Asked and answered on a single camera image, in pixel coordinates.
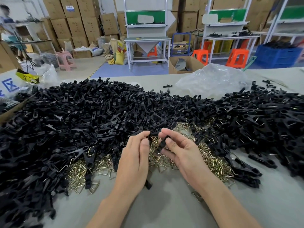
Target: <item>box label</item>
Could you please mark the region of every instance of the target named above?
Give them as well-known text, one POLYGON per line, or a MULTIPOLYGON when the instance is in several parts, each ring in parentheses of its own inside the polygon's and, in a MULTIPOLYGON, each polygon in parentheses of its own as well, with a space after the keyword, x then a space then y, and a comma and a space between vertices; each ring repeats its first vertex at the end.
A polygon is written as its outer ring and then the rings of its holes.
POLYGON ((66 5, 65 8, 69 12, 75 12, 74 6, 72 6, 72 5, 66 5))

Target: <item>green panel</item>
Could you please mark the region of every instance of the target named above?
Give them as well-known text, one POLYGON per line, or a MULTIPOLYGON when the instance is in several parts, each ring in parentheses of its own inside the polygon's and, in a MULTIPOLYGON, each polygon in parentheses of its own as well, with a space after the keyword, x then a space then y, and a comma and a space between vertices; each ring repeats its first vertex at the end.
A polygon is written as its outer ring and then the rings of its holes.
POLYGON ((224 9, 224 10, 210 10, 210 14, 218 14, 218 21, 221 18, 232 18, 234 22, 244 21, 246 9, 224 9))
POLYGON ((304 18, 304 6, 288 6, 284 9, 281 20, 304 18))
POLYGON ((164 10, 161 11, 127 11, 127 23, 128 25, 133 24, 137 25, 140 24, 137 21, 138 15, 149 15, 154 17, 153 24, 164 24, 166 12, 164 10))

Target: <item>forearm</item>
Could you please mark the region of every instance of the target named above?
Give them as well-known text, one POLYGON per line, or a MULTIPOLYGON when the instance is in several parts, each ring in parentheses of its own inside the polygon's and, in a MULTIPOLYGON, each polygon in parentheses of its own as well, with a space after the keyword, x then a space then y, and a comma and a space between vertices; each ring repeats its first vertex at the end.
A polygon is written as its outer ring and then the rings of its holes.
POLYGON ((230 190, 216 177, 199 191, 220 228, 261 228, 230 190))
POLYGON ((105 198, 86 228, 119 228, 134 197, 115 191, 105 198))

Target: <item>pile of black plastic clips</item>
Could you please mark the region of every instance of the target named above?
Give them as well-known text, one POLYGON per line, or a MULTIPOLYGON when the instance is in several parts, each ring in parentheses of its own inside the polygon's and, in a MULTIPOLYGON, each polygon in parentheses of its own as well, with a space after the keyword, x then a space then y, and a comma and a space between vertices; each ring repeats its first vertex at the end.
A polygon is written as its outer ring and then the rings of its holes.
POLYGON ((292 176, 303 176, 304 97, 269 87, 274 89, 253 82, 250 92, 237 90, 217 101, 145 92, 101 78, 34 89, 35 96, 0 128, 0 227, 30 227, 24 225, 29 216, 40 220, 46 212, 54 218, 53 197, 68 195, 71 162, 85 158, 89 170, 96 158, 110 155, 117 170, 129 136, 143 130, 157 136, 177 122, 204 126, 214 118, 199 133, 193 126, 196 143, 204 140, 232 166, 234 178, 250 187, 259 187, 262 174, 232 160, 232 149, 243 147, 269 168, 277 166, 268 154, 277 154, 292 176))

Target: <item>right hand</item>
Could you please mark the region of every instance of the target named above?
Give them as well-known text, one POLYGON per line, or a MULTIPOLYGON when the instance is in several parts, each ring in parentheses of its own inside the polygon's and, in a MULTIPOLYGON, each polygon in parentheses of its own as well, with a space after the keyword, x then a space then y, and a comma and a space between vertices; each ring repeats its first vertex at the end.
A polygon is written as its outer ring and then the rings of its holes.
POLYGON ((164 139, 167 135, 171 137, 166 139, 166 149, 162 149, 162 154, 171 159, 179 168, 179 171, 185 180, 197 191, 201 189, 214 178, 215 175, 204 162, 197 145, 190 139, 184 137, 178 132, 163 128, 158 136, 164 139))

